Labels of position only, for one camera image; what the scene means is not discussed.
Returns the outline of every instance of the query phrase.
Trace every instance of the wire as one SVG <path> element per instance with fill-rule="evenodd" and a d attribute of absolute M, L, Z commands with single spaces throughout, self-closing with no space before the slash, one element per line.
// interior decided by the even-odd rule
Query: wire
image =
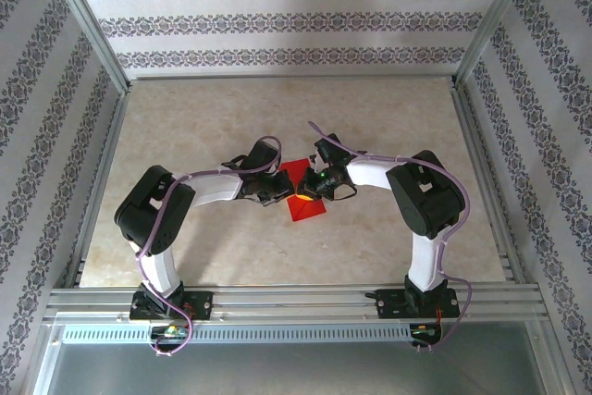
<path fill-rule="evenodd" d="M 438 340 L 440 342 L 444 337 L 444 326 L 442 326 L 442 309 L 439 307 L 436 308 L 436 315 L 438 317 L 438 326 L 440 327 L 440 339 Z"/>
<path fill-rule="evenodd" d="M 464 223 L 466 222 L 466 220 L 469 217 L 469 214 L 471 213 L 471 201 L 469 199 L 469 193 L 467 192 L 467 190 L 464 188 L 464 186 L 461 184 L 461 182 L 458 179 L 456 179 L 449 171 L 445 170 L 442 167 L 439 167 L 439 166 L 436 166 L 432 163 L 423 161 L 421 159 L 415 159 L 412 157 L 378 156 L 375 154 L 363 154 L 360 152 L 356 152 L 356 151 L 352 150 L 351 148 L 343 145 L 342 143 L 339 143 L 337 141 L 333 141 L 321 129 L 319 129 L 318 126 L 313 121 L 309 120 L 308 125 L 310 125 L 313 128 L 313 130 L 316 131 L 321 136 L 321 138 L 325 139 L 326 141 L 331 142 L 333 145 L 339 147 L 342 150 L 345 150 L 349 154 L 353 154 L 353 155 L 361 157 L 362 159 L 368 159 L 368 160 L 372 160 L 372 161 L 411 163 L 411 164 L 417 164 L 422 167 L 431 168 L 432 170 L 437 171 L 437 173 L 440 173 L 441 175 L 444 175 L 446 178 L 450 179 L 452 181 L 452 183 L 454 185 L 456 185 L 456 187 L 461 191 L 462 197 L 464 199 L 464 205 L 465 205 L 464 213 L 462 214 L 462 217 L 459 220 L 459 222 L 457 224 L 455 224 L 454 226 L 452 226 L 452 228 L 446 234 L 444 234 L 444 236 L 442 237 L 442 241 L 441 241 L 439 248 L 438 248 L 438 259 L 436 261 L 436 268 L 437 268 L 438 272 L 445 279 L 447 279 L 449 281 L 461 282 L 462 284 L 464 284 L 466 286 L 467 295 L 466 295 L 466 300 L 464 302 L 464 305 L 462 306 L 461 313 L 459 314 L 459 317 L 456 318 L 456 321 L 454 322 L 454 324 L 452 325 L 452 327 L 450 328 L 450 330 L 448 331 L 446 336 L 444 338 L 442 338 L 438 343 L 436 343 L 435 345 L 433 345 L 431 347 L 431 351 L 438 349 L 457 330 L 457 328 L 461 324 L 461 320 L 463 319 L 464 315 L 466 314 L 466 310 L 468 309 L 469 304 L 471 303 L 471 299 L 473 297 L 473 286 L 471 285 L 471 283 L 467 279 L 452 277 L 450 275 L 447 275 L 444 272 L 444 270 L 442 269 L 442 257 L 444 256 L 444 250 L 446 249 L 446 246 L 448 245 L 448 239 L 450 238 L 450 236 L 452 236 L 454 233 L 456 233 L 464 225 Z"/>
<path fill-rule="evenodd" d="M 241 174 L 247 174 L 247 173 L 249 173 L 249 174 L 250 173 L 259 173 L 261 171 L 265 171 L 265 170 L 271 168 L 276 162 L 279 161 L 279 159 L 281 159 L 281 141 L 278 138 L 276 138 L 275 136 L 264 136 L 263 138 L 259 138 L 257 141 L 259 142 L 259 141 L 265 141 L 265 140 L 271 140 L 277 144 L 277 153 L 276 153 L 276 156 L 274 157 L 274 159 L 271 162 L 268 162 L 267 164 L 265 164 L 264 166 L 261 166 L 258 168 L 251 168 L 248 170 L 219 170 L 219 169 L 217 169 L 217 170 L 196 171 L 194 173 L 190 173 L 188 175 L 184 175 L 178 179 L 175 179 L 175 181 L 170 185 L 170 187 L 168 187 L 168 190 L 165 193 L 165 197 L 163 198 L 160 208 L 158 209 L 158 213 L 156 214 L 156 220 L 154 221 L 154 225 L 152 226 L 152 230 L 150 231 L 150 235 L 148 236 L 148 239 L 146 240 L 146 243 L 144 244 L 142 249 L 136 253 L 136 262 L 138 263 L 138 270 L 140 271 L 140 275 L 142 276 L 142 281 L 144 282 L 144 285 L 146 286 L 146 288 L 149 291 L 151 291 L 160 302 L 162 302 L 164 305 L 166 305 L 171 310 L 174 310 L 175 312 L 177 312 L 179 315 L 181 315 L 187 321 L 188 332 L 187 332 L 187 336 L 185 337 L 183 342 L 181 342 L 180 345 L 177 346 L 175 349 L 168 351 L 168 352 L 164 352 L 162 349 L 160 349 L 159 342 L 161 339 L 157 339 L 154 344 L 151 344 L 152 348 L 156 351 L 156 354 L 172 356 L 173 354 L 180 352 L 181 349 L 183 349 L 189 343 L 189 341 L 191 340 L 191 337 L 193 336 L 193 323 L 191 321 L 191 317 L 189 315 L 187 315 L 187 313 L 185 313 L 185 311 L 183 309 L 181 309 L 180 307 L 177 307 L 172 302 L 169 302 L 167 300 L 167 298 L 165 298 L 162 295 L 162 293 L 160 293 L 158 290 L 156 290 L 154 288 L 154 286 L 150 282 L 150 279 L 146 275 L 146 271 L 144 270 L 144 268 L 142 266 L 142 261 L 141 261 L 141 259 L 146 254 L 148 254 L 148 252 L 150 252 L 150 248 L 152 247 L 154 239 L 156 238 L 156 233 L 158 232 L 158 229 L 160 228 L 160 224 L 163 221 L 163 216 L 165 214 L 165 210 L 167 209 L 168 202 L 170 201 L 170 197 L 171 197 L 173 191 L 183 182 L 185 182 L 189 179 L 198 178 L 201 176 L 241 175 Z"/>

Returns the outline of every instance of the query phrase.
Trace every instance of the marble-like floor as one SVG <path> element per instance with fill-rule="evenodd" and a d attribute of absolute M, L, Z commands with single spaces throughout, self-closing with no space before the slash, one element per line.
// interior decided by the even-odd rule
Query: marble-like floor
<path fill-rule="evenodd" d="M 81 286 L 136 286 L 134 256 L 113 215 L 147 167 L 174 172 L 217 167 L 278 136 L 283 160 L 314 152 L 306 124 L 335 132 L 374 154 L 432 150 L 465 185 L 471 216 L 450 240 L 444 267 L 473 281 L 504 274 L 445 79 L 218 79 L 141 81 L 109 173 Z M 193 208 L 173 244 L 186 285 L 402 282 L 411 231 L 389 191 L 361 187 L 354 199 L 293 223 L 286 202 L 248 201 Z"/>

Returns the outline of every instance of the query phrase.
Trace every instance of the glass panel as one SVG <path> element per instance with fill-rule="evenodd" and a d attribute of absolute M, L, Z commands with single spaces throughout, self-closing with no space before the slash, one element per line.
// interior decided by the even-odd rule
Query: glass panel
<path fill-rule="evenodd" d="M 190 345 L 173 358 L 148 345 L 63 345 L 49 393 L 545 393 L 524 324 L 461 326 L 441 350 L 405 343 Z"/>

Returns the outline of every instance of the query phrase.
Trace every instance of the enclosure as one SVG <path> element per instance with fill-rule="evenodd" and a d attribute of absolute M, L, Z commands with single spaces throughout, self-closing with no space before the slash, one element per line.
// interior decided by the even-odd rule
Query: enclosure
<path fill-rule="evenodd" d="M 591 0 L 0 2 L 3 393 L 592 392 Z M 211 316 L 155 357 L 116 209 L 149 166 L 217 168 L 264 135 L 306 159 L 309 120 L 461 181 L 459 329 L 416 354 L 412 321 L 377 315 L 412 233 L 362 186 L 298 222 L 192 209 L 173 256 Z"/>

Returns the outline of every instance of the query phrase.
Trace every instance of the white vent grille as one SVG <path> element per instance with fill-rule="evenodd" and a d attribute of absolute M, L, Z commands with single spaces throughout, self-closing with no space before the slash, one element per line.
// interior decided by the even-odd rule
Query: white vent grille
<path fill-rule="evenodd" d="M 142 343 L 150 338 L 147 326 L 68 326 L 63 341 L 68 344 Z M 409 341 L 405 324 L 374 326 L 196 326 L 192 343 L 262 344 L 302 342 Z"/>

